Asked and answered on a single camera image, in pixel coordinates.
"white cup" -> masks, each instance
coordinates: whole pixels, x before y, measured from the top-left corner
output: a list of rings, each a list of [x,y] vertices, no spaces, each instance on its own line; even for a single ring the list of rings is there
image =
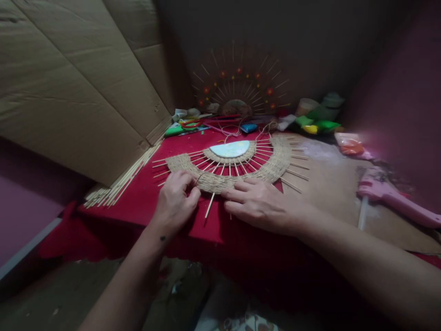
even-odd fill
[[[301,98],[297,110],[295,111],[295,116],[300,117],[308,114],[311,110],[317,108],[320,104],[312,99]]]

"woven rope ring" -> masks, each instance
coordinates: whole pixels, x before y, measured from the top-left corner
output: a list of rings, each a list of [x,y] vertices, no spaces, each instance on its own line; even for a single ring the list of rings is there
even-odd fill
[[[289,167],[291,150],[287,140],[283,137],[273,136],[270,138],[270,143],[273,147],[272,155],[269,160],[261,165],[261,167],[254,172],[247,173],[240,176],[221,176],[211,172],[205,172],[197,168],[191,163],[188,154],[180,154],[166,159],[167,166],[171,172],[179,170],[187,170],[199,178],[199,188],[206,192],[220,194],[227,188],[233,188],[234,183],[244,180],[246,178],[258,178],[268,183],[273,183],[279,179],[280,176]],[[212,153],[209,149],[203,151],[204,155],[214,162],[228,165],[229,163],[244,162],[256,153],[256,143],[250,142],[250,147],[247,152],[237,158],[220,158]]]

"hand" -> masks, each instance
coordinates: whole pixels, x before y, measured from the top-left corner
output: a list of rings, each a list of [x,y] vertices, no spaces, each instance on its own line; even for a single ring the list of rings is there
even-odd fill
[[[288,198],[273,185],[255,178],[236,182],[221,195],[225,209],[240,220],[277,234],[293,234],[301,202]]]
[[[192,190],[187,197],[188,187],[192,187]],[[201,191],[196,186],[193,174],[184,170],[172,172],[159,192],[158,204],[149,227],[158,232],[162,241],[171,239],[190,218],[200,196]]]

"pink glue gun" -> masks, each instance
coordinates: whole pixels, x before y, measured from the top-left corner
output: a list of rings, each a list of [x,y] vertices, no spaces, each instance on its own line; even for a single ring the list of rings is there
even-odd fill
[[[363,204],[366,206],[368,199],[370,201],[384,201],[415,223],[427,228],[441,228],[441,215],[432,213],[402,196],[386,181],[386,174],[378,166],[366,170],[359,183],[357,193],[363,197],[359,221],[359,228],[361,229],[364,227],[365,217]]]

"blue object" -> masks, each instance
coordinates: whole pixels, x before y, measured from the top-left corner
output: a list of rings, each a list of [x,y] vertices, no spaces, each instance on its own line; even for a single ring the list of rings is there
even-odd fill
[[[250,133],[250,132],[253,132],[254,130],[257,129],[257,125],[256,124],[242,124],[240,126],[240,129],[245,133]]]
[[[236,158],[247,152],[249,149],[249,141],[242,140],[222,145],[215,145],[210,147],[211,151],[219,157]]]

